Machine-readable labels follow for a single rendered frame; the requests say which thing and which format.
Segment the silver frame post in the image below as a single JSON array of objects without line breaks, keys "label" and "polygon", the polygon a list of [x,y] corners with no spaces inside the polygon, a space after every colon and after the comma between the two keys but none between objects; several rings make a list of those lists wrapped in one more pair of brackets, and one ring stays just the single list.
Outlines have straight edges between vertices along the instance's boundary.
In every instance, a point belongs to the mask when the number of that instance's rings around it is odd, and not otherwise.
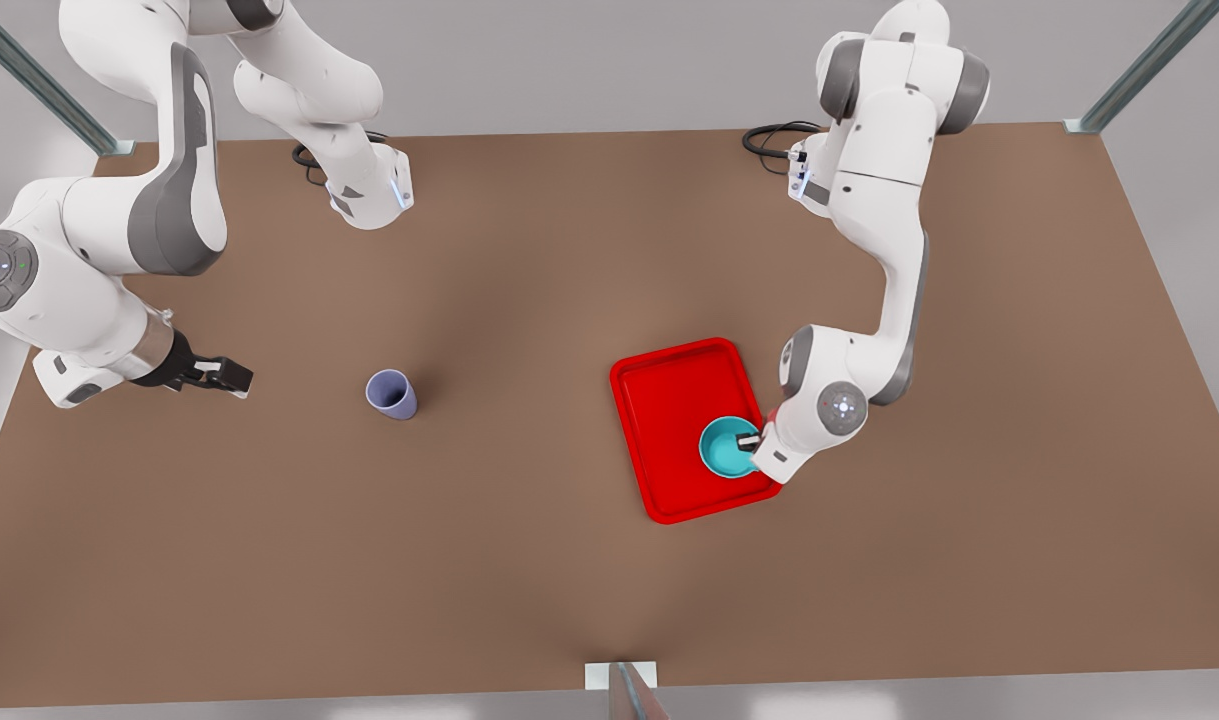
[{"label": "silver frame post", "polygon": [[100,158],[129,156],[135,143],[119,140],[102,127],[93,115],[61,86],[48,69],[38,63],[28,51],[0,24],[0,65],[20,86],[41,102],[48,111],[65,123],[82,143]]},{"label": "silver frame post", "polygon": [[1184,9],[1150,41],[1129,68],[1080,117],[1062,119],[1067,135],[1101,135],[1112,119],[1150,85],[1167,65],[1199,35],[1219,13],[1219,0],[1189,0]]},{"label": "silver frame post", "polygon": [[583,666],[586,691],[605,691],[610,720],[670,720],[655,694],[656,662],[599,662]]}]

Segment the purple cup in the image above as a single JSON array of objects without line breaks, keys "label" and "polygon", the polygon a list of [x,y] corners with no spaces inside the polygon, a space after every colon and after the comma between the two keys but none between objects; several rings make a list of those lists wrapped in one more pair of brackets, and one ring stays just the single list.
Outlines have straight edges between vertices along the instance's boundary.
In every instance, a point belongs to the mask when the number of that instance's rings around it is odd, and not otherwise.
[{"label": "purple cup", "polygon": [[418,411],[418,400],[407,375],[395,369],[382,369],[368,379],[364,398],[391,419],[408,420]]}]

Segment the teal bowl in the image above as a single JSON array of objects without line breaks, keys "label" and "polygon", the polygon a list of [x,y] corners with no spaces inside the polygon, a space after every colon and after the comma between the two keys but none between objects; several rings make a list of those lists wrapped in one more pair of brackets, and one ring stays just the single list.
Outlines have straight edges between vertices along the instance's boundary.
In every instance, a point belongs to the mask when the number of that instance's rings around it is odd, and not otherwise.
[{"label": "teal bowl", "polygon": [[741,415],[720,415],[705,426],[698,439],[698,456],[706,469],[725,479],[746,478],[756,471],[755,450],[737,448],[740,432],[759,432],[759,429]]}]

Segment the red plastic tray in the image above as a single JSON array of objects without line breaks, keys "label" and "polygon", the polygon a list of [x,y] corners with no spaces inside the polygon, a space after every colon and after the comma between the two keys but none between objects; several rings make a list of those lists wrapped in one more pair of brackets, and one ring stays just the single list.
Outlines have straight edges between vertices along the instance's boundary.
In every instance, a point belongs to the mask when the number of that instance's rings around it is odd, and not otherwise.
[{"label": "red plastic tray", "polygon": [[698,439],[720,415],[757,429],[763,414],[731,341],[708,337],[624,357],[610,370],[624,441],[646,514],[670,525],[737,509],[781,492],[763,473],[725,479],[705,468]]}]

